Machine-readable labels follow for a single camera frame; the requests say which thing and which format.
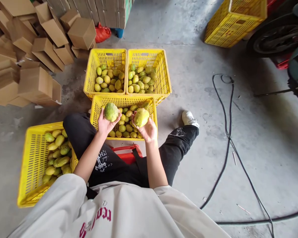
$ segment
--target red plastic stool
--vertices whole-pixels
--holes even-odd
[[[114,148],[114,147],[111,147],[110,148],[113,150],[113,151],[119,151],[119,150],[133,150],[133,149],[136,149],[138,154],[139,154],[139,157],[140,158],[143,158],[142,156],[142,153],[140,151],[140,147],[137,145],[137,144],[133,144],[131,146],[122,146],[122,147],[117,147],[117,148]],[[134,154],[131,152],[131,153],[126,153],[126,154],[118,154],[119,158],[121,158],[123,161],[125,161],[126,164],[132,164],[133,162],[136,161],[136,158],[134,156]]]

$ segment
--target black pants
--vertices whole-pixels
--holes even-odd
[[[74,113],[66,116],[63,126],[79,160],[97,131],[86,114]],[[199,129],[196,126],[176,128],[159,148],[162,165],[170,186],[172,186],[180,161],[198,134]],[[139,158],[135,163],[128,165],[108,145],[103,144],[88,183],[90,187],[93,187],[111,181],[149,187],[147,157]]]

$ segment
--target plastic crate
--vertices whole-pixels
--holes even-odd
[[[48,167],[47,149],[50,142],[45,140],[47,131],[63,129],[63,122],[29,127],[25,134],[25,144],[19,183],[17,205],[19,208],[33,207],[49,189],[49,185],[42,184],[42,176]],[[72,150],[72,171],[78,160]]]
[[[208,23],[204,42],[231,48],[266,18],[266,0],[224,0]]]
[[[167,63],[166,52],[163,49],[131,49],[128,50],[128,65],[127,69],[130,71],[130,65],[134,64],[137,67],[141,66],[153,66],[156,68],[158,79],[154,84],[155,93],[145,94],[146,96],[154,97],[156,105],[159,105],[164,99],[166,99],[170,93],[172,93],[171,82],[169,76],[169,69]],[[144,94],[128,93],[128,84],[125,83],[126,94],[131,96],[139,96]]]
[[[149,108],[147,111],[150,114],[151,119],[155,122],[157,128],[158,128],[158,120],[157,120],[157,111],[156,111],[156,104],[155,99],[153,97],[149,96],[134,96],[131,97],[129,95],[119,95],[119,96],[112,96],[112,95],[95,95],[93,97],[92,102],[92,108],[91,108],[91,114],[90,114],[90,123],[98,129],[98,117],[101,111],[101,106],[106,106],[107,103],[112,102],[114,103],[118,108],[124,108],[124,107],[130,107],[132,105],[138,105],[141,106],[143,102],[146,100],[150,101]],[[119,125],[116,125],[114,128],[114,131],[118,130]],[[144,139],[139,138],[117,138],[117,137],[107,137],[107,139],[110,140],[131,140],[131,141],[144,141]]]
[[[103,95],[103,94],[114,94],[114,95],[124,95],[126,94],[126,89],[128,86],[128,67],[126,62],[127,60],[127,50],[126,49],[92,49],[89,53],[86,76],[84,82],[84,93],[89,97],[90,100],[93,100],[94,95]],[[122,93],[101,93],[95,92],[94,85],[96,83],[96,78],[98,77],[96,73],[96,68],[101,65],[111,66],[112,69],[116,69],[118,65],[125,65],[125,79],[124,79],[124,91]]]

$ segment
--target gray floor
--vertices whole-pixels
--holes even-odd
[[[173,93],[157,108],[159,144],[178,125],[180,112],[191,110],[201,125],[200,135],[182,161],[174,187],[198,206],[223,166],[226,148],[223,112],[212,75],[231,75],[237,105],[232,109],[235,145],[270,215],[290,214],[298,210],[298,99],[291,93],[254,98],[253,93],[286,89],[287,73],[277,70],[268,59],[248,57],[245,42],[228,50],[200,40],[219,4],[216,0],[136,0],[124,38],[112,37],[98,47],[166,50]],[[6,237],[30,211],[16,206],[25,131],[90,108],[82,91],[86,65],[87,61],[77,60],[55,76],[63,85],[63,105],[58,108],[0,106],[0,237]],[[227,104],[230,87],[220,80],[216,84]],[[231,153],[204,211],[215,221],[264,218],[240,163],[235,166]],[[270,237],[267,226],[223,228],[232,237]],[[298,237],[298,219],[276,224],[275,236]]]

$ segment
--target red plastic bag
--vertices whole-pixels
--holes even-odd
[[[98,24],[98,26],[95,27],[95,29],[96,29],[96,37],[95,37],[96,43],[101,43],[107,40],[112,35],[110,28],[102,27],[100,23]]]

